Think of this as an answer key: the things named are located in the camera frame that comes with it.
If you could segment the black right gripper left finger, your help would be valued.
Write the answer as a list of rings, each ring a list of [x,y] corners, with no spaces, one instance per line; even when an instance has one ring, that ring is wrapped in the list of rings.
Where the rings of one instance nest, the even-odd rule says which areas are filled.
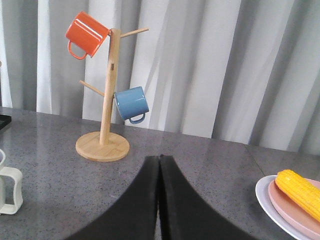
[[[152,240],[158,211],[159,158],[148,156],[133,182],[101,216],[69,240]]]

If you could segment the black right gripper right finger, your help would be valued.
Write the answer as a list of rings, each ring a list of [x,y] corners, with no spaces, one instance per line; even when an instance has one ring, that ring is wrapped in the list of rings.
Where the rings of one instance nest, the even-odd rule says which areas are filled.
[[[163,240],[253,240],[193,189],[172,156],[159,157],[159,218]]]

